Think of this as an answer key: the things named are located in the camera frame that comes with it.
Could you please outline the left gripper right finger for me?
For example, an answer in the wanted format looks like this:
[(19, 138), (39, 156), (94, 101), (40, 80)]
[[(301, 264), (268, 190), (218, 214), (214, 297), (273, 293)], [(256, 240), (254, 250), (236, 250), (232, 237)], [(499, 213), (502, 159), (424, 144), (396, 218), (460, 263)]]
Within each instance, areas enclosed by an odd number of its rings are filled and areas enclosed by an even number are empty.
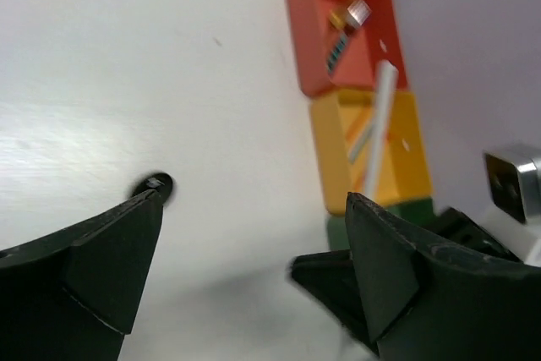
[(383, 360), (537, 360), (540, 270), (482, 254), (411, 223), (355, 237), (353, 213), (381, 206), (358, 193), (346, 202), (349, 243), (369, 338)]

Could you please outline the orange chopstick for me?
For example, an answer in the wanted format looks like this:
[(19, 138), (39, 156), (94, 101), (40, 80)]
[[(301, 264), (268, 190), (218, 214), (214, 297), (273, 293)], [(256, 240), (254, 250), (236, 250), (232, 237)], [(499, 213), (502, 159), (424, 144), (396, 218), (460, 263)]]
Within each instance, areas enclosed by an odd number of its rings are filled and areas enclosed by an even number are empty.
[(347, 126), (345, 138), (352, 143), (370, 124), (372, 116), (370, 114), (358, 114), (356, 118)]

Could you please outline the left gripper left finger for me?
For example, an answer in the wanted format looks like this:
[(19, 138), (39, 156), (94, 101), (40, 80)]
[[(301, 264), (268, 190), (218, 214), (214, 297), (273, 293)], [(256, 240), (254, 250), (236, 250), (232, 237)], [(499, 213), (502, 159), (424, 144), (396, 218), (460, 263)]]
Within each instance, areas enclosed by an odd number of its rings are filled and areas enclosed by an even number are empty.
[(147, 191), (1, 252), (3, 360), (116, 360), (134, 327), (161, 231)]

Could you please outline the clear white chopstick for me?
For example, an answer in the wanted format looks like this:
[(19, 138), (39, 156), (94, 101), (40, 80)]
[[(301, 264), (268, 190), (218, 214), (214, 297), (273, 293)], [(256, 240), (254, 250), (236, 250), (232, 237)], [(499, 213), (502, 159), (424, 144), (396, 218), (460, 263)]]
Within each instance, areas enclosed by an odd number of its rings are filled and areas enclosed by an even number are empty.
[(364, 195), (371, 200), (374, 200), (379, 185), (380, 167), (389, 116), (396, 90), (397, 76), (398, 70), (391, 62), (388, 60), (380, 62), (374, 104), (374, 127), (370, 139), (370, 150), (363, 187)]

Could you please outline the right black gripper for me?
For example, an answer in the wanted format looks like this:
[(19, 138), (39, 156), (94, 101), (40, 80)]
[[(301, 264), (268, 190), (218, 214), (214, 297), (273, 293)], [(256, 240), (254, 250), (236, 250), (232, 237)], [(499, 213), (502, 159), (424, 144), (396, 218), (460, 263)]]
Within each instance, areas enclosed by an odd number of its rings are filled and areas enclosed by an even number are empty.
[[(387, 210), (401, 219), (431, 231), (454, 243), (496, 258), (519, 259), (462, 212), (447, 208), (434, 213), (432, 206), (389, 206)], [(333, 315), (346, 332), (341, 354), (354, 344), (377, 355), (379, 349), (369, 339), (356, 274), (351, 259), (345, 218), (330, 216), (326, 223), (330, 250), (299, 255), (290, 264), (289, 279)]]

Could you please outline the teal chopstick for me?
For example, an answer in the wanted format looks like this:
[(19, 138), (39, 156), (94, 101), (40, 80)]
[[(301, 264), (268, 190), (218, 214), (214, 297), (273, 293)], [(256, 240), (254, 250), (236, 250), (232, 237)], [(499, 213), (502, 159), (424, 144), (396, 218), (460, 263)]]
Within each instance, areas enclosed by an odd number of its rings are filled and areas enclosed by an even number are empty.
[(350, 163), (354, 163), (363, 148), (366, 146), (367, 142), (369, 141), (372, 130), (374, 125), (368, 124), (366, 128), (358, 135), (358, 137), (355, 139), (349, 153), (348, 153), (348, 160)]

